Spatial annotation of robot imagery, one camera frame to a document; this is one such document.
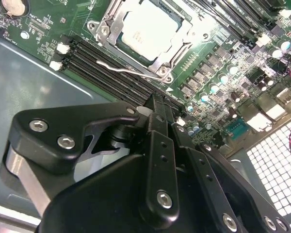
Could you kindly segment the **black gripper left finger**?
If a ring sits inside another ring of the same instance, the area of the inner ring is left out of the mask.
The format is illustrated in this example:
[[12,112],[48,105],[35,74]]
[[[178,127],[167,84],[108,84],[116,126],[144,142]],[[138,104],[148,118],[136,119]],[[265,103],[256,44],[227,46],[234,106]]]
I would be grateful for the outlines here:
[[153,94],[144,114],[126,102],[32,109],[12,120],[3,165],[21,183],[41,218],[64,190],[130,155],[175,165],[163,98]]

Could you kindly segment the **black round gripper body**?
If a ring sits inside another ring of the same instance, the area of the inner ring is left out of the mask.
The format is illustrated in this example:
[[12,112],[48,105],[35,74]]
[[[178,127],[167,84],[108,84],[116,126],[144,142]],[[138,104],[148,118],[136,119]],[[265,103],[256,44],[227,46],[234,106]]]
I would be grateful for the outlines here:
[[126,156],[61,192],[46,209],[41,233],[167,233],[179,216],[178,168]]

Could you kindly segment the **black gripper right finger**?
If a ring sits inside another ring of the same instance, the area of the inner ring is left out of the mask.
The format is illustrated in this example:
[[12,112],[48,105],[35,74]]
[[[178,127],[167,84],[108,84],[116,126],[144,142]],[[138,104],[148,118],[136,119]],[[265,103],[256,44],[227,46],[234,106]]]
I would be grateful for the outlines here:
[[182,105],[163,98],[178,166],[179,216],[169,233],[290,233],[278,211],[213,146],[195,146],[175,117]]

